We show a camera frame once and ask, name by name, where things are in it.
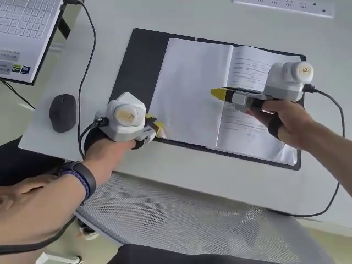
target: computer mouse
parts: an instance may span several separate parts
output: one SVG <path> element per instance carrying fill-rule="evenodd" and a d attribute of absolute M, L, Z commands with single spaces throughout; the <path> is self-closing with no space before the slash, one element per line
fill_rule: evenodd
<path fill-rule="evenodd" d="M 58 95 L 50 106 L 49 117 L 58 133 L 70 131 L 76 124 L 76 99 L 72 95 Z"/>

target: cable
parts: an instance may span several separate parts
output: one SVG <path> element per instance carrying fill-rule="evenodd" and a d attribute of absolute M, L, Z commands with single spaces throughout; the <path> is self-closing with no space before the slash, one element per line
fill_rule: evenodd
<path fill-rule="evenodd" d="M 73 5 L 80 5 L 84 8 L 86 14 L 87 14 L 87 17 L 89 19 L 89 22 L 92 26 L 92 29 L 93 29 L 93 36 L 94 36 L 94 41 L 93 41 L 93 48 L 92 48 L 92 52 L 90 54 L 90 58 L 89 58 L 89 62 L 87 64 L 87 67 L 86 67 L 86 70 L 84 72 L 84 75 L 83 75 L 83 78 L 82 78 L 82 81 L 81 81 L 81 84 L 79 86 L 79 89 L 78 89 L 78 123 L 77 123 L 77 140 L 78 140 L 78 148 L 79 148 L 79 151 L 80 151 L 80 154 L 82 155 L 82 157 L 84 157 L 84 154 L 83 154 L 83 151 L 82 151 L 82 147 L 81 147 L 81 141 L 83 139 L 83 136 L 84 134 L 86 134 L 90 129 L 88 129 L 90 126 L 88 126 L 88 128 L 86 128 L 84 130 L 84 132 L 81 134 L 81 92 L 82 92 L 82 87 L 83 87 L 83 83 L 87 77 L 87 74 L 88 74 L 88 71 L 89 71 L 89 68 L 90 68 L 90 64 L 92 63 L 92 60 L 93 60 L 93 55 L 94 55 L 94 52 L 95 52 L 95 48 L 96 48 L 96 43 L 97 43 L 97 34 L 96 34 L 96 30 L 95 30 L 95 27 L 94 27 L 94 24 L 93 24 L 93 21 L 92 21 L 92 17 L 90 16 L 89 12 L 88 12 L 88 9 L 86 8 L 86 6 L 83 4 L 84 1 L 79 1 L 79 0 L 64 0 L 63 1 L 64 4 L 73 4 Z"/>
<path fill-rule="evenodd" d="M 20 95 L 15 89 L 14 87 L 11 86 L 11 84 L 9 84 L 7 81 L 3 81 L 1 80 L 1 82 L 8 88 L 10 89 L 15 95 L 17 95 L 22 101 L 24 101 L 27 105 L 29 105 L 33 110 L 35 110 L 35 107 L 27 101 L 26 98 L 24 98 L 22 95 Z"/>
<path fill-rule="evenodd" d="M 82 134 L 79 136 L 78 138 L 78 149 L 79 149 L 79 153 L 81 154 L 82 158 L 85 157 L 83 149 L 82 149 L 82 141 L 83 141 L 83 137 L 85 136 L 85 134 L 87 134 L 91 129 L 97 128 L 98 124 L 97 123 L 92 123 L 90 124 L 83 132 Z"/>
<path fill-rule="evenodd" d="M 94 128 L 101 128 L 101 127 L 106 127 L 109 124 L 109 119 L 106 117 L 102 117 L 102 118 L 98 118 L 96 120 L 94 120 L 94 122 L 92 124 L 90 124 L 83 132 L 82 134 L 79 136 L 78 138 L 78 149 L 79 149 L 79 153 L 81 154 L 82 158 L 84 159 L 85 155 L 83 152 L 83 148 L 82 148 L 82 142 L 83 142 L 83 138 L 84 136 L 92 129 Z"/>
<path fill-rule="evenodd" d="M 305 86 L 303 92 L 309 92 L 309 93 L 312 93 L 312 94 L 317 93 L 317 94 L 324 95 L 325 97 L 329 98 L 339 108 L 340 114 L 341 114 L 341 122 L 342 122 L 342 136 L 345 138 L 346 137 L 345 115 L 343 113 L 343 109 L 342 109 L 341 105 L 332 96 L 330 96 L 329 94 L 327 94 L 325 92 L 322 92 L 322 91 L 316 89 L 312 85 Z M 319 213 L 313 213 L 313 214 L 290 214 L 290 213 L 284 213 L 284 212 L 279 212 L 279 211 L 275 211 L 275 210 L 270 210 L 270 211 L 278 213 L 280 215 L 292 216 L 292 217 L 304 217 L 305 218 L 305 217 L 321 216 L 321 215 L 323 215 L 324 213 L 326 213 L 330 209 L 332 203 L 334 202 L 334 200 L 336 198 L 336 195 L 337 195 L 337 192 L 339 191 L 339 189 L 340 189 L 340 183 L 337 184 L 335 192 L 334 192 L 332 198 L 330 199 L 330 202 L 328 203 L 327 207 L 323 211 L 321 211 Z"/>

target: laptop sticker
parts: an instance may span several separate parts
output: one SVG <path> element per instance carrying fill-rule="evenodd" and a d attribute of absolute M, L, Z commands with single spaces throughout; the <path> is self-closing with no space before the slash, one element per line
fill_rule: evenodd
<path fill-rule="evenodd" d="M 22 74 L 29 74 L 29 71 L 31 70 L 31 67 L 28 67 L 28 66 L 23 66 L 22 67 L 22 70 L 21 70 L 21 73 Z"/>
<path fill-rule="evenodd" d="M 10 51 L 8 49 L 0 49 L 0 60 L 17 62 L 20 58 L 19 51 Z"/>
<path fill-rule="evenodd" d="M 13 68 L 12 68 L 12 72 L 13 73 L 19 73 L 22 69 L 22 65 L 21 64 L 14 64 Z"/>
<path fill-rule="evenodd" d="M 0 60 L 0 74 L 10 75 L 13 67 L 13 62 L 6 62 L 4 60 Z"/>

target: power outlet strip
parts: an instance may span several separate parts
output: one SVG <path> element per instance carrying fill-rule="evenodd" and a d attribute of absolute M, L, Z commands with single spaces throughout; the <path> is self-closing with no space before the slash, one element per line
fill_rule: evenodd
<path fill-rule="evenodd" d="M 319 17 L 334 18 L 335 5 L 307 0 L 232 0 L 235 4 L 281 9 Z"/>

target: desk surface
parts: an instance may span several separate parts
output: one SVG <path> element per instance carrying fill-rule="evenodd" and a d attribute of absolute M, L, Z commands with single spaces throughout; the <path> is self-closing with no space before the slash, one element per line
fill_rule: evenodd
<path fill-rule="evenodd" d="M 105 0 L 104 4 L 87 1 L 86 6 L 96 27 L 97 48 L 82 90 L 82 128 L 108 102 L 133 28 L 145 28 L 306 55 L 315 67 L 315 85 L 344 107 L 346 134 L 352 136 L 352 105 L 347 96 L 352 93 L 348 12 L 352 2 L 339 1 L 334 20 L 236 5 L 230 0 Z M 55 133 L 48 110 L 59 94 L 77 96 L 92 44 L 92 28 L 80 12 L 21 148 L 80 159 L 76 128 Z M 308 95 L 306 109 L 340 133 L 338 109 L 327 99 Z M 302 168 L 296 172 L 153 142 L 128 153 L 118 170 L 291 213 L 322 211 L 336 187 L 333 177 L 308 153 L 303 153 Z M 347 208 L 352 208 L 352 199 L 341 190 L 331 210 L 317 219 L 352 227 L 352 210 Z"/>

